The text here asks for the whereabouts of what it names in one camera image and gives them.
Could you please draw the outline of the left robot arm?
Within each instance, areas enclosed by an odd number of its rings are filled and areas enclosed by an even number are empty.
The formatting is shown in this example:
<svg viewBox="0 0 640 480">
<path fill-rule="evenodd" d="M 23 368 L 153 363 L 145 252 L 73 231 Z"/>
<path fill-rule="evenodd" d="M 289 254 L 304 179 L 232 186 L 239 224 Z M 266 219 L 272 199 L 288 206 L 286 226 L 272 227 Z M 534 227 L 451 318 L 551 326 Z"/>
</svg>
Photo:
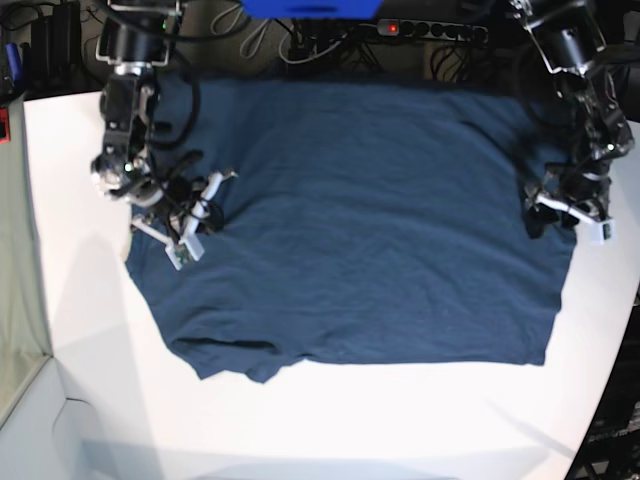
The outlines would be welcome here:
<svg viewBox="0 0 640 480">
<path fill-rule="evenodd" d="M 606 50 L 603 34 L 585 1 L 514 1 L 514 16 L 531 38 L 553 77 L 558 97 L 570 109 L 566 125 L 539 117 L 526 99 L 525 113 L 545 133 L 566 141 L 564 162 L 549 162 L 539 180 L 523 186 L 527 233 L 541 237 L 549 226 L 585 226 L 596 245 L 616 233 L 609 214 L 614 160 L 626 156 L 635 141 L 622 112 L 608 65 L 599 57 Z"/>
</svg>

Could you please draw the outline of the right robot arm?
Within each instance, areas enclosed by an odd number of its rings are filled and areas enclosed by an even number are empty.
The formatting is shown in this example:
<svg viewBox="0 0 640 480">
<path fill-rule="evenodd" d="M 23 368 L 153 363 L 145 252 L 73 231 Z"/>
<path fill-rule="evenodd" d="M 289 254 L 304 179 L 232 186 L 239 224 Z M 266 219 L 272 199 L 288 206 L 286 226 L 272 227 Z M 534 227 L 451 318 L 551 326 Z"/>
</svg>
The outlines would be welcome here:
<svg viewBox="0 0 640 480">
<path fill-rule="evenodd" d="M 91 178 L 101 194 L 139 209 L 134 230 L 162 244 L 175 270 L 199 261 L 205 248 L 201 235 L 219 231 L 224 215 L 214 198 L 233 170 L 188 179 L 200 150 L 185 152 L 165 170 L 155 156 L 181 148 L 189 139 L 201 107 L 200 82 L 176 45 L 190 42 L 180 35 L 183 1 L 99 1 L 107 16 L 96 48 L 97 60 L 112 66 L 101 92 L 104 134 L 100 153 L 91 163 Z M 177 61 L 191 88 L 191 107 L 181 132 L 172 140 L 160 135 L 169 125 L 154 119 L 161 99 L 157 71 Z"/>
</svg>

